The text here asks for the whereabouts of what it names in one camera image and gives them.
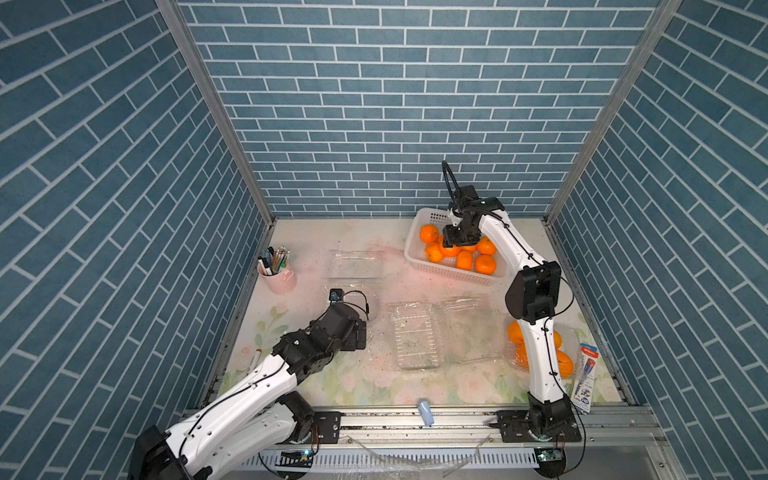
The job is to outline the white perforated plastic basket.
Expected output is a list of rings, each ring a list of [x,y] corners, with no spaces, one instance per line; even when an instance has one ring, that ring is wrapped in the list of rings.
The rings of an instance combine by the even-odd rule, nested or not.
[[[422,208],[412,221],[404,255],[417,270],[442,275],[454,280],[478,285],[510,283],[512,276],[501,254],[489,255],[495,262],[495,269],[477,270],[481,252],[476,247],[442,247],[443,229],[451,220],[443,210]]]

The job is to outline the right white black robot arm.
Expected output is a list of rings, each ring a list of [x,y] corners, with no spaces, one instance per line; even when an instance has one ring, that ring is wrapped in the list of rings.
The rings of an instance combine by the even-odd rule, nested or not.
[[[514,228],[501,202],[482,199],[471,186],[451,195],[451,223],[443,234],[449,246],[477,245],[489,239],[515,271],[505,305],[518,321],[529,365],[529,419],[542,429],[574,421],[559,373],[553,318],[559,300],[561,267],[535,252]]]

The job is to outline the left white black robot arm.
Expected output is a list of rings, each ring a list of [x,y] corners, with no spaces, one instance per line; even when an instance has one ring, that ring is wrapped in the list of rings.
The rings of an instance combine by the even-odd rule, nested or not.
[[[331,301],[306,327],[282,335],[223,397],[166,430],[141,433],[129,478],[220,479],[265,449],[315,434],[315,411],[296,389],[338,353],[365,349],[369,313]]]

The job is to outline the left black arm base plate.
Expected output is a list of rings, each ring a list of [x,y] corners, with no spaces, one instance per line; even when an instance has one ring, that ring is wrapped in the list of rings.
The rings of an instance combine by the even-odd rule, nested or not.
[[[340,411],[318,411],[312,417],[297,421],[289,443],[337,444],[341,430],[342,413]]]

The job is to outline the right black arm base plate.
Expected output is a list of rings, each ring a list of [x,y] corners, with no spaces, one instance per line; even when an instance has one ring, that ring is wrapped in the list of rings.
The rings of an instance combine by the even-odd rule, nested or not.
[[[503,443],[567,443],[582,440],[582,429],[571,418],[555,426],[544,427],[539,420],[532,420],[524,409],[498,410],[487,424],[497,430]]]

